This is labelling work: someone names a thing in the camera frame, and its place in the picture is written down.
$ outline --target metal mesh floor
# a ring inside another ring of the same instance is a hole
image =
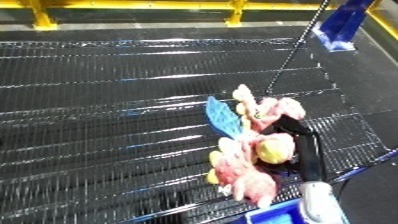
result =
[[[264,94],[294,41],[0,42],[2,223],[225,223],[253,209],[205,182],[219,136],[204,104],[233,106],[241,83]],[[303,104],[331,174],[386,153],[310,49],[274,93]],[[276,201],[297,196],[292,184]]]

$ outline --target blue machine part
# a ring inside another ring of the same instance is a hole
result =
[[[236,139],[242,133],[239,117],[231,111],[226,103],[213,96],[207,98],[206,115],[210,125],[221,135]]]
[[[232,224],[305,224],[299,211],[300,199],[272,205],[246,213]]]
[[[374,0],[348,0],[313,32],[331,52],[355,50],[350,41],[366,17],[366,10]]]

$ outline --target black cable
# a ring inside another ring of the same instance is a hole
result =
[[[343,182],[343,184],[341,185],[339,192],[337,193],[337,201],[339,202],[340,205],[342,203],[342,196],[343,196],[344,189],[347,187],[347,185],[350,183],[351,180],[352,179],[345,180]]]

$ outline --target pink plush toy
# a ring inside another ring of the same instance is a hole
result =
[[[266,129],[283,114],[296,120],[305,116],[305,110],[300,103],[291,98],[277,100],[267,97],[257,104],[250,89],[243,84],[233,92],[233,97],[240,102],[236,111],[242,115],[243,127],[256,132]]]
[[[260,208],[268,207],[278,193],[276,176],[271,176],[253,165],[253,151],[242,150],[242,142],[221,138],[219,149],[210,153],[207,181],[220,186],[230,185],[234,199],[246,198]]]
[[[258,207],[266,208],[278,194],[279,177],[254,164],[258,159],[269,164],[282,164],[290,160],[295,143],[293,137],[286,133],[260,133],[282,115],[301,120],[305,111],[299,102],[290,98],[264,98],[257,104],[245,85],[240,85],[233,92],[233,97],[240,102],[236,110],[242,115],[244,132],[236,140],[219,140],[220,151],[210,153],[213,168],[207,175],[207,181],[230,187],[236,200],[246,198]]]

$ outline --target plush toy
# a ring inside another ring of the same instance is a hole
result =
[[[214,106],[207,110],[211,123],[216,123],[216,129],[230,138],[221,138],[219,151],[210,153],[213,168],[207,175],[207,181],[230,188],[235,200],[245,198],[260,208],[266,208],[278,194],[280,181],[278,176],[255,165],[256,161],[260,159],[268,164],[282,164],[292,159],[295,143],[287,133],[264,135],[262,132],[282,115],[301,120],[305,111],[298,101],[291,98],[278,100],[267,97],[257,103],[245,85],[240,85],[233,92],[233,98],[239,102],[236,112],[241,115],[241,128],[234,127],[239,119],[227,111],[226,104],[216,102],[214,98],[208,102],[208,105]]]
[[[268,207],[277,195],[278,177],[272,176],[252,163],[251,150],[242,150],[242,142],[221,138],[220,151],[210,153],[214,167],[207,181],[220,186],[231,186],[234,199],[247,199],[260,208]]]
[[[236,106],[236,112],[242,115],[242,126],[261,132],[277,121],[281,115],[287,115],[296,120],[305,116],[305,110],[301,104],[291,98],[266,97],[257,104],[250,89],[246,85],[240,85],[233,94],[233,98],[240,103]]]

